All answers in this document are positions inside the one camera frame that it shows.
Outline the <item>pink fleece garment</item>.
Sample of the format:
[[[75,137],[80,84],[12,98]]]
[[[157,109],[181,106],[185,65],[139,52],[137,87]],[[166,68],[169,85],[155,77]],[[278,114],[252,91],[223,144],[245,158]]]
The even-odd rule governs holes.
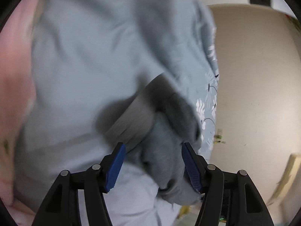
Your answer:
[[[35,213],[14,198],[15,145],[36,97],[31,74],[33,26],[39,0],[21,0],[1,31],[1,200],[17,225]]]

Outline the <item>blue floral duvet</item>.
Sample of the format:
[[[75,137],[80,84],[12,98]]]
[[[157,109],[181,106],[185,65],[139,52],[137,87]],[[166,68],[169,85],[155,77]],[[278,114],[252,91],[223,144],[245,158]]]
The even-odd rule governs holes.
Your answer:
[[[192,105],[208,159],[215,133],[216,27],[199,0],[44,0],[35,29],[36,101],[15,148],[15,198],[37,212],[63,170],[85,171],[112,152],[96,129],[104,84],[138,88],[166,73]],[[113,225],[172,225],[181,206],[126,159],[105,195]]]

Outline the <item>dark grey sweater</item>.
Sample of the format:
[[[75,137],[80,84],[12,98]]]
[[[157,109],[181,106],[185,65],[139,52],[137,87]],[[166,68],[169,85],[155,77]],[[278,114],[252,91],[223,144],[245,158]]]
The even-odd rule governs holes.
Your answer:
[[[182,144],[200,148],[201,126],[168,74],[150,82],[139,76],[137,89],[125,80],[105,83],[95,127],[108,145],[125,144],[126,160],[155,181],[163,200],[178,205],[199,200],[185,173]]]

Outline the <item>wall power socket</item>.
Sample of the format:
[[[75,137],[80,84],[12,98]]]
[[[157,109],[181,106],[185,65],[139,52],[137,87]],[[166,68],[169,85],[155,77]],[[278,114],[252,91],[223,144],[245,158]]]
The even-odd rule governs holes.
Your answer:
[[[226,144],[226,142],[223,140],[223,130],[222,129],[217,129],[215,135],[214,135],[214,140],[213,143],[222,143]]]

